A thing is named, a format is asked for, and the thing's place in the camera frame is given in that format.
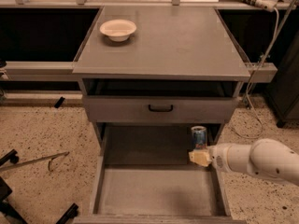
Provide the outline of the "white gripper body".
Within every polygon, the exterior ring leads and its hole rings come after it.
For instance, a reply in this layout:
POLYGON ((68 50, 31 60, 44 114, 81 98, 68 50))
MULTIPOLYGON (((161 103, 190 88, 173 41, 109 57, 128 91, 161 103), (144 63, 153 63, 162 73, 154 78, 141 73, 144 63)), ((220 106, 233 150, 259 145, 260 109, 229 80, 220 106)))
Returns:
POLYGON ((231 172, 231 168, 228 164, 228 152, 230 147, 230 144, 218 144, 208 148, 208 152, 212 160, 212 166, 216 170, 224 173, 231 172))

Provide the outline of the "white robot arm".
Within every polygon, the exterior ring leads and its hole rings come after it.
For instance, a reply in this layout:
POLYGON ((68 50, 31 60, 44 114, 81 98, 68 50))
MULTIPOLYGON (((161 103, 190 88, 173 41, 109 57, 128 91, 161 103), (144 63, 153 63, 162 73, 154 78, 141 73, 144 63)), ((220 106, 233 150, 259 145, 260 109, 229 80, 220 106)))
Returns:
POLYGON ((189 153, 191 162, 212 165, 224 173, 241 173, 299 186, 299 154, 279 141, 260 139, 252 145, 223 143, 189 153))

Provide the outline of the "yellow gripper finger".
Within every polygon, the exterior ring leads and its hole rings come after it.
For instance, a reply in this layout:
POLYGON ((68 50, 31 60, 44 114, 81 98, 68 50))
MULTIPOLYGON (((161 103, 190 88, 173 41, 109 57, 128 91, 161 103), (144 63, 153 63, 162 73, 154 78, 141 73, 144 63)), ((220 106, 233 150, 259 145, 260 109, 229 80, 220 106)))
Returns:
POLYGON ((203 167, 208 167, 212 160, 207 149, 195 149, 189 153, 190 161, 203 167))

